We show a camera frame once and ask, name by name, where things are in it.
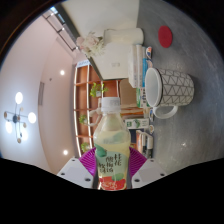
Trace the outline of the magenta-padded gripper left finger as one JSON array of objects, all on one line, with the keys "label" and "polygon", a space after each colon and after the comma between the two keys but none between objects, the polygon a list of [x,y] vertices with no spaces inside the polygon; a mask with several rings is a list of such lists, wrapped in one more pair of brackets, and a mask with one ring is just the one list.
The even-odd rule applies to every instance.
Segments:
[{"label": "magenta-padded gripper left finger", "polygon": [[58,172],[58,176],[78,186],[92,189],[97,171],[95,148],[80,158],[72,157]]}]

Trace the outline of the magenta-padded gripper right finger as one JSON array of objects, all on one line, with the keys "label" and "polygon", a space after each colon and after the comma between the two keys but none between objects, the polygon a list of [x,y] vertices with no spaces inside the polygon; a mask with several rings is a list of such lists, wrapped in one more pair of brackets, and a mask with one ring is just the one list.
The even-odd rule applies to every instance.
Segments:
[{"label": "magenta-padded gripper right finger", "polygon": [[130,148],[129,176],[131,188],[141,188],[166,176],[166,172],[155,159],[147,159],[134,148]]}]

